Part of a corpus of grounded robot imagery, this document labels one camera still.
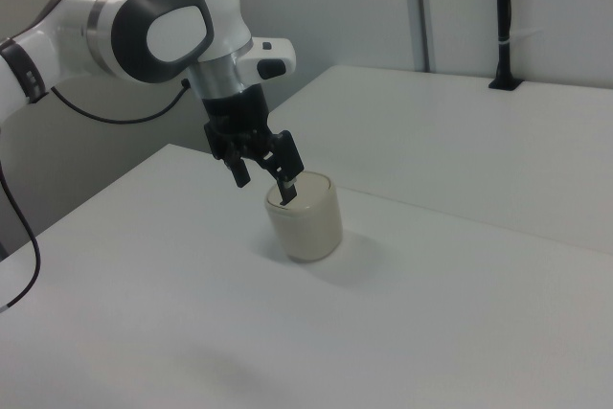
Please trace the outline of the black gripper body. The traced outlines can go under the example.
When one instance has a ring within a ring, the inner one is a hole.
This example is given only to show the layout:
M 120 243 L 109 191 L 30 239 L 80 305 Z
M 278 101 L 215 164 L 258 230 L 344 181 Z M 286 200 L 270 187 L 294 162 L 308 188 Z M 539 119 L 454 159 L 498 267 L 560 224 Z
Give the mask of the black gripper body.
M 226 98 L 202 100 L 209 122 L 205 134 L 216 160 L 231 151 L 258 160 L 274 152 L 269 109 L 260 84 Z

